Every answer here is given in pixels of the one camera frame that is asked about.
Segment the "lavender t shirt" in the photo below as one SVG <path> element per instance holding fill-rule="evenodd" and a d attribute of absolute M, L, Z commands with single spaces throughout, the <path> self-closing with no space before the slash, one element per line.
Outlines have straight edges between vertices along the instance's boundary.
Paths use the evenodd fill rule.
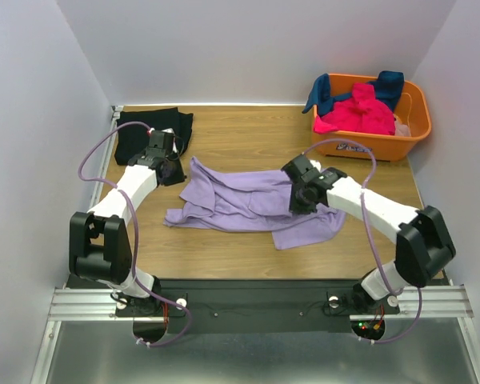
<path fill-rule="evenodd" d="M 223 232 L 270 232 L 277 250 L 327 242 L 343 228 L 346 214 L 318 206 L 292 214 L 291 183 L 280 170 L 221 173 L 190 160 L 190 181 L 180 193 L 184 206 L 168 209 L 168 227 Z"/>

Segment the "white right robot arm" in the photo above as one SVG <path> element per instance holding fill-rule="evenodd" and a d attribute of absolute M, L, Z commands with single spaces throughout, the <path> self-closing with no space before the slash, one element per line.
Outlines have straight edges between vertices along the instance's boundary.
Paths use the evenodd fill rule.
<path fill-rule="evenodd" d="M 419 209 L 397 203 L 336 168 L 319 170 L 304 154 L 282 171 L 291 182 L 290 212 L 310 214 L 318 206 L 340 210 L 361 220 L 367 233 L 377 230 L 394 244 L 394 260 L 377 261 L 376 268 L 354 285 L 351 301 L 356 310 L 370 312 L 407 286 L 427 286 L 456 255 L 445 220 L 433 206 Z"/>

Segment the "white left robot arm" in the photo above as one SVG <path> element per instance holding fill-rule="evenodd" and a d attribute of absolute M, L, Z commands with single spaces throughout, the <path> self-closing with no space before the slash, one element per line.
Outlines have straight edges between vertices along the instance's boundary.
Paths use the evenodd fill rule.
<path fill-rule="evenodd" d="M 136 306 L 145 315 L 167 315 L 158 278 L 137 267 L 139 228 L 136 210 L 159 186 L 185 180 L 172 129 L 148 131 L 148 144 L 134 155 L 116 183 L 95 178 L 111 187 L 87 212 L 70 219 L 69 268 L 80 278 L 115 290 L 118 308 Z"/>

